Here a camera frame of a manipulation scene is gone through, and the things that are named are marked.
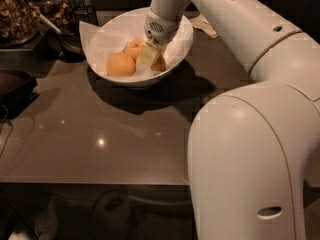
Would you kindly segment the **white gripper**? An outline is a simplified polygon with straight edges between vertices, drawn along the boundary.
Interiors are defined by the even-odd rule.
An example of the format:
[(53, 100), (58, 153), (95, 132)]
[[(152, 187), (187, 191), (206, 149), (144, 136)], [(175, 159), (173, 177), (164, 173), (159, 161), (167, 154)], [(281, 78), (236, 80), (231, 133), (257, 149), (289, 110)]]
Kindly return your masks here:
[(140, 61), (146, 65), (153, 65), (162, 54), (162, 47), (170, 43), (176, 36), (181, 20), (171, 21), (156, 15), (151, 9), (147, 10), (144, 32), (148, 40), (140, 51)]

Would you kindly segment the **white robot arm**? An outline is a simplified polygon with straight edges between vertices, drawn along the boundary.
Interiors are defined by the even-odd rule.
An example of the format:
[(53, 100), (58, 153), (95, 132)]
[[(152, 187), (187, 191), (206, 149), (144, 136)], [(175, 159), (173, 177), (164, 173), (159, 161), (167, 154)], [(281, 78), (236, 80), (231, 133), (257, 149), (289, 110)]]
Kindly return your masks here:
[(320, 48), (257, 0), (152, 0), (145, 33), (194, 4), (250, 75), (196, 115), (187, 164), (198, 240), (305, 240), (303, 185), (320, 146)]

